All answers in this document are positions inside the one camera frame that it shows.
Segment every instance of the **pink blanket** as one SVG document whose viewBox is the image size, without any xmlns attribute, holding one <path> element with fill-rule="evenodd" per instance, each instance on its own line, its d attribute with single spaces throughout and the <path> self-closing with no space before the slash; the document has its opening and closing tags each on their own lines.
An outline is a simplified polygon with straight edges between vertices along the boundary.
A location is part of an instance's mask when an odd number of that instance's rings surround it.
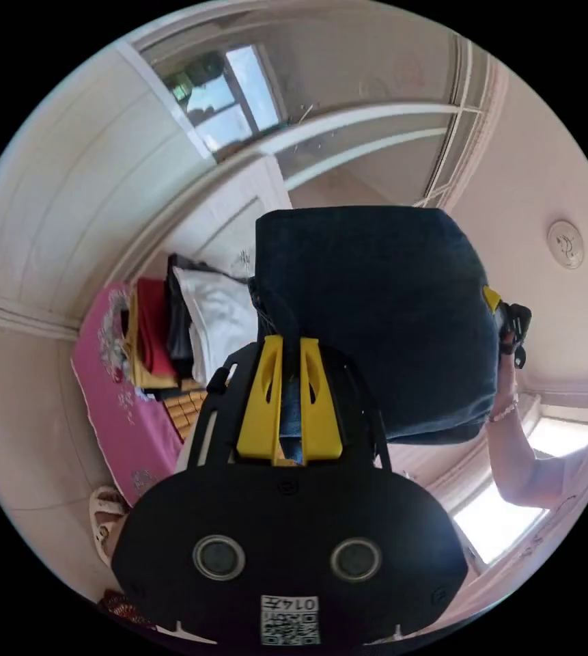
<svg viewBox="0 0 588 656">
<path fill-rule="evenodd" d="M 71 362 L 100 450 L 133 506 L 154 483 L 173 473 L 182 441 L 164 406 L 142 398 L 124 378 L 119 313 L 129 296 L 122 284 L 100 292 L 82 324 Z"/>
</svg>

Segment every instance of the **qr code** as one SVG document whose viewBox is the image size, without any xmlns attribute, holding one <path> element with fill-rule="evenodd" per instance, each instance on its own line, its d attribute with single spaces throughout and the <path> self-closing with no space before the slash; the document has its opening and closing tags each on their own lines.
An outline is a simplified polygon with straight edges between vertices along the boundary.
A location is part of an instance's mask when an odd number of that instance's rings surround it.
<svg viewBox="0 0 588 656">
<path fill-rule="evenodd" d="M 318 597 L 262 595 L 262 644 L 320 644 Z"/>
</svg>

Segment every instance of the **hand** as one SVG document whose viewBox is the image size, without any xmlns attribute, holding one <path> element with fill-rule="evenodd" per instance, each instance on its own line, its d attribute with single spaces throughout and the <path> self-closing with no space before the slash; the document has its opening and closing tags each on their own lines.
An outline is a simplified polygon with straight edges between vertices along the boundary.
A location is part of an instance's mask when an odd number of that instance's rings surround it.
<svg viewBox="0 0 588 656">
<path fill-rule="evenodd" d="M 504 344 L 512 344 L 514 334 L 508 333 L 503 339 Z M 511 403 L 514 402 L 514 395 L 517 391 L 516 370 L 514 368 L 514 354 L 506 355 L 501 353 L 499 361 L 499 376 L 496 385 L 496 396 L 494 397 L 494 406 L 490 416 L 498 415 L 503 412 Z"/>
</svg>

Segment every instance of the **bracelet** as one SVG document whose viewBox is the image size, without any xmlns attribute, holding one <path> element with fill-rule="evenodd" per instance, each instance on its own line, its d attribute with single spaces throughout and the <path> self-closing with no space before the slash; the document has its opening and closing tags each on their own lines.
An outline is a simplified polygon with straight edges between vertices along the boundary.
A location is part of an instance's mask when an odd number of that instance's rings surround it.
<svg viewBox="0 0 588 656">
<path fill-rule="evenodd" d="M 496 422 L 500 422 L 504 417 L 507 417 L 513 410 L 517 408 L 518 403 L 519 403 L 519 397 L 515 394 L 512 403 L 505 410 L 499 412 L 498 415 L 494 415 L 493 417 L 490 417 L 488 419 L 488 423 L 494 424 Z"/>
</svg>

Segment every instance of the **white slipper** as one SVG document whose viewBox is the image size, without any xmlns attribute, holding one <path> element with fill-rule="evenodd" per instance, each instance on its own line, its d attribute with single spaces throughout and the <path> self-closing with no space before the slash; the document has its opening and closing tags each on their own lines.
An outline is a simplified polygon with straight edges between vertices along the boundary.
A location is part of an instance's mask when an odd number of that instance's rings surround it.
<svg viewBox="0 0 588 656">
<path fill-rule="evenodd" d="M 121 493 L 110 485 L 102 485 L 98 489 L 94 490 L 91 496 L 89 497 L 89 518 L 91 519 L 91 528 L 94 533 L 94 543 L 96 545 L 96 551 L 100 559 L 110 567 L 109 557 L 104 552 L 102 548 L 102 543 L 108 537 L 111 529 L 113 528 L 115 521 L 104 521 L 98 523 L 96 520 L 96 513 L 106 513 L 108 515 L 118 515 L 118 517 L 123 517 L 127 515 L 128 509 L 123 503 L 116 501 L 108 501 L 106 499 L 101 499 L 100 495 L 106 494 L 108 496 L 115 496 L 119 499 L 122 499 Z"/>
</svg>

